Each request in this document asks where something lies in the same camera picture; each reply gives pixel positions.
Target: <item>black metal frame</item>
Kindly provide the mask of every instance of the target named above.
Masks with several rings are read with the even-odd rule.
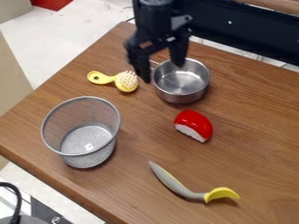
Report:
[[[299,66],[299,17],[227,0],[185,0],[192,35]]]

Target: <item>red and white toy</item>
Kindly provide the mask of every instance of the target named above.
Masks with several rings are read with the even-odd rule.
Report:
[[[174,121],[176,129],[201,143],[212,137],[212,124],[203,115],[187,109],[179,113]]]

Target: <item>red object in background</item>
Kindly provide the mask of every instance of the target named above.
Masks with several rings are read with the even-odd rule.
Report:
[[[72,0],[31,0],[33,5],[52,11],[59,11],[70,2],[72,2]]]

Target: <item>black cable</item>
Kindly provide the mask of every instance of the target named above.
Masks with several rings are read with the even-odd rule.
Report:
[[[17,195],[17,205],[14,214],[11,217],[11,220],[9,224],[18,224],[20,219],[20,212],[21,212],[21,206],[22,206],[22,195],[21,192],[17,189],[16,186],[6,183],[6,182],[0,182],[0,186],[10,188],[12,191],[15,192]]]

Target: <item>gray handle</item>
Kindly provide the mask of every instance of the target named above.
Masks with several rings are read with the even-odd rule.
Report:
[[[182,185],[177,179],[175,179],[170,173],[168,173],[161,166],[149,161],[150,169],[156,174],[156,176],[173,192],[191,200],[204,200],[205,192],[192,192]]]

